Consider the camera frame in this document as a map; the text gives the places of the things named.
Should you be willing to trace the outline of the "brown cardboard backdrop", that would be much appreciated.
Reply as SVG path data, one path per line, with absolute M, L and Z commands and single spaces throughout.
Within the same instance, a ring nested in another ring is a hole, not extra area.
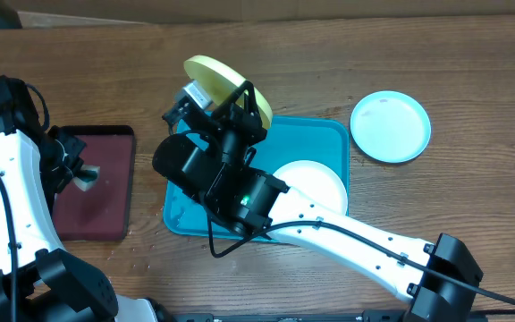
M 515 14 L 515 0 L 0 0 L 0 28 Z

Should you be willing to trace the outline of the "teal plastic serving tray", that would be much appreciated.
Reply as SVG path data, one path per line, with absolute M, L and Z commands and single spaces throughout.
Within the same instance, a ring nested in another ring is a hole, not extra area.
M 350 138 L 339 122 L 328 119 L 276 116 L 266 139 L 255 145 L 257 154 L 250 165 L 270 174 L 299 160 L 316 161 L 332 169 L 343 183 L 341 193 L 349 196 Z M 176 234 L 207 236 L 203 207 L 188 198 L 173 183 L 166 188 L 162 216 Z

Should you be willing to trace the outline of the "yellow-green plate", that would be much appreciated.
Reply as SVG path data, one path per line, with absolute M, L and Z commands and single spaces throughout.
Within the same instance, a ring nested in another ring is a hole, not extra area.
M 184 61 L 183 67 L 187 75 L 201 85 L 217 106 L 221 105 L 244 81 L 247 81 L 228 65 L 206 55 L 194 55 Z M 263 128 L 269 130 L 273 121 L 271 106 L 256 87 L 254 92 Z

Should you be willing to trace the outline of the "white plate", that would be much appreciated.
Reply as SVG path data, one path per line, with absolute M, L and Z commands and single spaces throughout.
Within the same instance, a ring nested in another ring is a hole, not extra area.
M 298 160 L 283 165 L 274 176 L 333 212 L 345 216 L 349 208 L 347 190 L 331 168 L 316 161 Z

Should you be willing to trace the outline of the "black tray with red water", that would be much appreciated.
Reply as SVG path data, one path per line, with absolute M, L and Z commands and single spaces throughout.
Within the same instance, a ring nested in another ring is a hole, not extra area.
M 84 191 L 70 182 L 54 202 L 52 220 L 61 241 L 120 241 L 128 231 L 136 140 L 128 125 L 65 126 L 86 143 L 85 165 L 99 168 Z

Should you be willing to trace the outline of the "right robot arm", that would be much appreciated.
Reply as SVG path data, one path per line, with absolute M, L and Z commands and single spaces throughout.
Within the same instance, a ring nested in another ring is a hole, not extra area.
M 267 135 L 252 83 L 211 98 L 196 81 L 164 119 L 186 123 L 156 149 L 153 167 L 203 207 L 209 225 L 241 242 L 265 237 L 319 252 L 373 279 L 408 303 L 405 321 L 467 321 L 482 271 L 461 241 L 388 233 L 346 214 L 346 191 L 326 165 L 300 160 L 274 174 L 252 166 Z

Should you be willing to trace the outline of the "green scrubbing sponge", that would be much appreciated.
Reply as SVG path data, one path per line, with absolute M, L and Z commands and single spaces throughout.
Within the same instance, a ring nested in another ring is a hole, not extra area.
M 99 166 L 83 165 L 75 174 L 73 182 L 81 191 L 88 191 L 97 183 L 99 174 Z

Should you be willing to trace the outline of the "light blue plate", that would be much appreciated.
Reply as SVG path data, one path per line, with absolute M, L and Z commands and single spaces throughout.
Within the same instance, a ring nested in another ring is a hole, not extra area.
M 367 156 L 388 164 L 409 162 L 427 147 L 432 124 L 419 102 L 397 91 L 363 97 L 350 116 L 355 144 Z

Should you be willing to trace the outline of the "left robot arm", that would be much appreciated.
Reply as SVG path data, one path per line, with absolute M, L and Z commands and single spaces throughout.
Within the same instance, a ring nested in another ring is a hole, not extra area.
M 36 88 L 0 76 L 0 321 L 172 321 L 160 303 L 115 293 L 105 274 L 65 250 L 52 221 L 55 197 L 82 189 L 83 140 L 52 126 L 32 100 Z

